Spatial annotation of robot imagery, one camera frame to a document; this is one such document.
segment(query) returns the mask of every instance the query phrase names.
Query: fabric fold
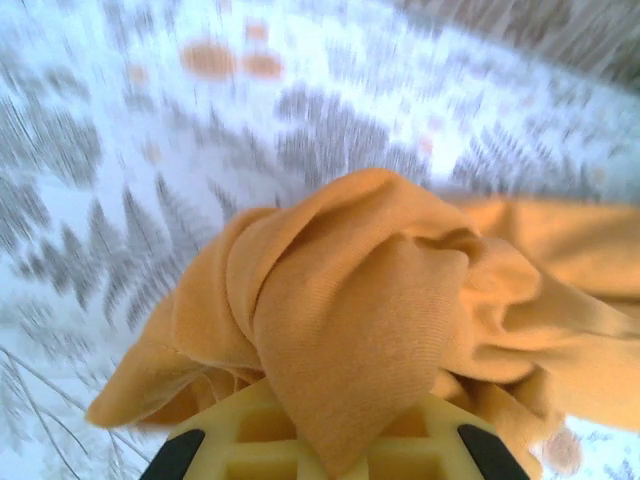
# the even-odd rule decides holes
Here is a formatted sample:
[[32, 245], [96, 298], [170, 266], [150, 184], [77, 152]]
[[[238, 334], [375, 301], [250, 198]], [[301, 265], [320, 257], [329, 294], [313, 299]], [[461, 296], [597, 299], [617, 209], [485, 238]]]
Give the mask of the fabric fold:
[[528, 448], [565, 413], [640, 429], [640, 393], [620, 388], [640, 380], [637, 245], [631, 208], [445, 202], [356, 172], [236, 216], [87, 418], [176, 423], [266, 375], [335, 475], [432, 392], [493, 423], [537, 478]]

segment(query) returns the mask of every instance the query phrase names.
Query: plant pattern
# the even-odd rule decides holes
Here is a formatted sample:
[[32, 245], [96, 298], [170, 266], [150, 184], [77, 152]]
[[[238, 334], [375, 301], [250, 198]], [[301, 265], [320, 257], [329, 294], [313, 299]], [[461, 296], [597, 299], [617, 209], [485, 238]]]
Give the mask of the plant pattern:
[[[433, 15], [478, 30], [513, 17], [510, 38], [535, 43], [546, 32], [542, 48], [575, 10], [539, 2], [562, 8], [534, 25], [515, 0], [501, 12], [496, 1], [3, 5], [0, 478], [139, 477], [162, 435], [90, 428], [84, 409], [154, 304], [239, 209], [286, 207], [369, 166], [425, 188], [640, 203], [638, 97]], [[554, 54], [592, 61], [622, 11], [599, 8], [581, 10], [594, 14], [588, 38]], [[246, 38], [249, 21], [264, 25], [262, 43]], [[238, 61], [273, 53], [284, 74], [194, 78], [180, 51], [203, 39]], [[633, 48], [618, 44], [607, 75], [628, 82]], [[576, 478], [638, 476], [640, 437], [568, 424], [594, 459]]]

